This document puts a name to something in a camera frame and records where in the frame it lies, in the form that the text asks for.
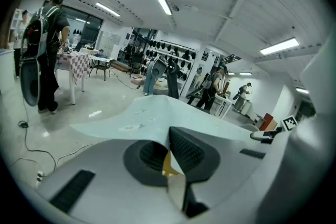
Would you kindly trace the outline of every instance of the black t-shirt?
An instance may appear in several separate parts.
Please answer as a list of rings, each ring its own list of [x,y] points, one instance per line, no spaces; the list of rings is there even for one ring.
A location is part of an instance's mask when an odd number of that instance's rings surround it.
[[[46,14],[53,5],[47,4],[43,8],[43,14]],[[70,26],[66,13],[61,9],[58,8],[55,12],[53,12],[48,17],[49,29],[48,29],[48,37],[47,43],[50,43],[52,40],[58,40],[59,32],[66,26]]]

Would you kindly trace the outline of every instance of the gray floor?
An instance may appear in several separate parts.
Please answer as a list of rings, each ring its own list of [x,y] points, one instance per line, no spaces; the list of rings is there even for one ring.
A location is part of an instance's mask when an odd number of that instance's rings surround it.
[[[121,81],[132,88],[136,88],[130,82],[128,74],[119,72]],[[130,89],[117,80],[113,74],[103,79],[103,72],[91,74],[91,78],[85,80],[85,92],[81,91],[80,84],[75,86],[76,105],[70,104],[69,73],[58,71],[60,89],[55,94],[59,104],[58,113],[49,112],[39,114],[37,107],[26,105],[29,116],[29,128],[27,129],[27,146],[31,150],[45,150],[57,160],[58,158],[75,152],[88,144],[96,144],[103,141],[101,138],[86,136],[75,131],[70,124],[98,121],[115,116],[124,111],[136,97],[143,96],[142,87],[138,90]],[[53,171],[54,162],[51,157],[42,152],[29,152],[24,145],[25,129],[18,127],[21,120],[27,121],[20,83],[15,81],[12,91],[0,95],[0,149],[1,154],[10,167],[15,178],[27,182],[32,187],[36,186],[37,172],[43,171],[49,174]],[[211,113],[217,110],[213,106]],[[237,119],[235,112],[230,111],[225,120],[236,125],[244,122]],[[58,162],[58,166],[75,156],[67,156]],[[33,159],[35,162],[19,158]]]

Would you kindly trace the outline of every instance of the shoe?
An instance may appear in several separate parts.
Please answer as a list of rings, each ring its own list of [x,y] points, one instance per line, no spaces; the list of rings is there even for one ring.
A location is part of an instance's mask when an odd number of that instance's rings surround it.
[[[48,110],[47,110],[46,108],[44,108],[44,109],[42,109],[42,110],[41,110],[41,109],[38,109],[37,111],[38,111],[38,113],[45,113],[45,112],[47,112]]]

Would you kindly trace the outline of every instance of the cable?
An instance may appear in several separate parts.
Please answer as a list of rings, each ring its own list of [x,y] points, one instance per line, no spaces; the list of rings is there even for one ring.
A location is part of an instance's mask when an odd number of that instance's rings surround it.
[[[19,127],[21,127],[21,128],[26,129],[26,131],[25,131],[25,147],[26,147],[26,149],[27,149],[28,151],[30,151],[30,152],[44,152],[44,153],[47,153],[48,155],[50,155],[50,157],[51,157],[52,160],[54,161],[54,170],[53,170],[53,171],[55,171],[55,169],[56,169],[56,161],[55,161],[55,158],[54,158],[48,151],[43,151],[43,150],[30,150],[30,149],[28,148],[28,146],[27,146],[27,128],[29,127],[29,126],[28,126],[29,117],[28,117],[28,111],[27,111],[27,108],[26,108],[26,105],[25,105],[25,100],[24,100],[23,95],[22,95],[22,100],[23,100],[23,106],[24,106],[25,111],[26,111],[27,122],[25,122],[25,121],[19,121],[17,125],[18,125]]]
[[[126,87],[130,88],[131,90],[137,90],[138,88],[140,88],[140,85],[137,86],[136,88],[129,87],[128,85],[126,85],[125,83],[123,83],[123,82],[119,79],[119,76],[118,76],[116,73],[114,73],[113,71],[112,71],[112,73],[117,77],[117,79],[118,79],[122,84],[124,84]]]
[[[72,152],[72,153],[70,153],[70,154],[67,154],[67,155],[64,155],[64,156],[58,158],[58,160],[56,161],[56,168],[57,168],[57,165],[58,165],[58,162],[59,162],[60,159],[62,159],[62,158],[64,158],[64,157],[67,157],[67,156],[70,156],[70,155],[72,155],[72,154],[75,154],[75,153],[77,153],[78,151],[80,151],[82,148],[85,148],[85,147],[87,147],[87,146],[94,146],[94,144],[88,144],[88,145],[86,145],[86,146],[80,147],[80,148],[77,149],[75,152]]]
[[[33,160],[33,159],[19,158],[19,159],[17,159],[16,161],[14,161],[14,162],[10,165],[10,167],[13,166],[14,164],[16,164],[16,163],[17,163],[19,160],[21,160],[21,159],[24,159],[24,160],[26,160],[26,161],[31,161],[31,162],[34,162],[34,163],[38,163],[38,164],[39,164],[39,162],[37,162],[37,161],[35,161],[35,160]]]

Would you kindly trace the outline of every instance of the person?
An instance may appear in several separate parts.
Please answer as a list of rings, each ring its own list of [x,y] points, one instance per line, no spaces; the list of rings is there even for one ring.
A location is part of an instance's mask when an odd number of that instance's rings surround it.
[[[201,108],[204,105],[204,110],[210,111],[214,101],[216,93],[222,94],[222,90],[225,86],[225,74],[227,74],[227,67],[225,65],[219,66],[215,73],[209,75],[211,80],[211,86],[208,89],[203,90],[202,99],[199,100],[196,107]]]
[[[252,84],[249,82],[247,83],[246,85],[243,85],[239,88],[239,97],[234,105],[234,109],[237,110],[237,111],[240,111],[244,105],[244,101],[245,101],[245,96],[247,94],[250,94],[248,91],[247,91],[247,87],[251,87]]]
[[[60,46],[65,45],[70,33],[70,25],[67,15],[60,9],[62,3],[63,0],[50,0],[49,3],[43,7],[43,14],[49,14],[50,16],[48,17],[49,28],[47,36],[47,52],[38,58],[41,66],[41,90],[37,104],[39,113],[49,110],[51,113],[55,114],[58,107],[54,96],[55,91],[58,89],[54,70],[57,60],[57,52]],[[59,32],[61,32],[61,40],[58,40]]]
[[[14,42],[14,64],[15,64],[15,78],[18,79],[20,75],[20,58],[21,58],[21,42],[23,33],[29,24],[28,21],[28,11],[24,10],[22,12],[22,21],[18,24],[15,29],[15,42]]]

